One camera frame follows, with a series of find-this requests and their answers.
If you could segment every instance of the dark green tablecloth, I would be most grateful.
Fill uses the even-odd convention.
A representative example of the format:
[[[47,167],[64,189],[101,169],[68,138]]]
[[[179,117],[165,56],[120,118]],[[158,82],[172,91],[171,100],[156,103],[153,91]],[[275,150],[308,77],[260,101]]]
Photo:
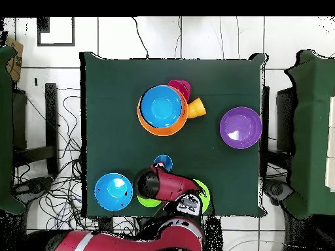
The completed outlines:
[[[311,214],[335,215],[335,193],[325,186],[330,98],[335,96],[335,59],[310,50],[298,54],[287,71],[296,88],[291,186],[296,191],[285,201],[297,218]]]
[[[94,186],[106,173],[121,173],[132,182],[136,172],[160,154],[172,158],[174,173],[207,184],[215,214],[259,215],[258,143],[245,150],[230,148],[220,137],[219,123],[225,112],[237,106],[259,112],[260,69],[265,57],[110,60],[84,53],[87,215],[153,216],[157,207],[145,208],[136,196],[121,211],[104,210],[94,198]],[[189,102],[200,97],[207,114],[189,119],[172,136],[157,137],[139,123],[137,103],[145,90],[172,79],[187,80],[192,87]]]

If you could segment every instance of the pink cup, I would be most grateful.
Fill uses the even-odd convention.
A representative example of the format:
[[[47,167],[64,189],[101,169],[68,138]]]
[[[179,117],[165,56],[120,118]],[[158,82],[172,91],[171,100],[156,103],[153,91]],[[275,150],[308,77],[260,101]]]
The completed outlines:
[[[180,93],[185,97],[186,101],[188,101],[190,98],[191,86],[187,81],[171,80],[167,85],[179,90]]]

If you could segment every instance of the orange bowl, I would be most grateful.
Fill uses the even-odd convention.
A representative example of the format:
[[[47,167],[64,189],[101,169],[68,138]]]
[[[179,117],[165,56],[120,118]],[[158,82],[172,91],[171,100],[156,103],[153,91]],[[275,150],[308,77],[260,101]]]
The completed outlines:
[[[141,102],[141,99],[139,100],[137,104],[137,117],[139,118],[139,122],[141,123],[143,128],[146,129],[149,133],[152,133],[153,135],[160,136],[160,137],[170,136],[178,132],[184,126],[185,122],[187,121],[187,116],[188,116],[188,105],[187,105],[187,101],[185,97],[182,95],[182,93],[179,90],[176,90],[175,88],[171,86],[167,86],[167,87],[177,92],[179,97],[181,98],[181,115],[179,116],[178,120],[171,126],[167,126],[165,128],[156,128],[156,127],[149,125],[142,118],[141,112],[139,110],[139,104]]]

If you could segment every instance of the purple bowl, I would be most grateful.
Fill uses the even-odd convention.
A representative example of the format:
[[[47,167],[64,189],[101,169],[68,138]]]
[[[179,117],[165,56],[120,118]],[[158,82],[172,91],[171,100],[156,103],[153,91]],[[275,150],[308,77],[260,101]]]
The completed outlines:
[[[229,110],[220,122],[223,141],[232,148],[245,149],[254,145],[262,134],[262,122],[252,109],[237,107]]]

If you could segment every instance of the yellow cup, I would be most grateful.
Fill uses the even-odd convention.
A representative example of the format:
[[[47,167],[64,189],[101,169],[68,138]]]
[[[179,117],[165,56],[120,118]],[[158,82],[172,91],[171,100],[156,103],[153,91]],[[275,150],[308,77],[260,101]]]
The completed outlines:
[[[198,116],[204,116],[205,114],[206,114],[206,110],[200,98],[197,98],[192,103],[188,104],[187,118],[196,118]]]

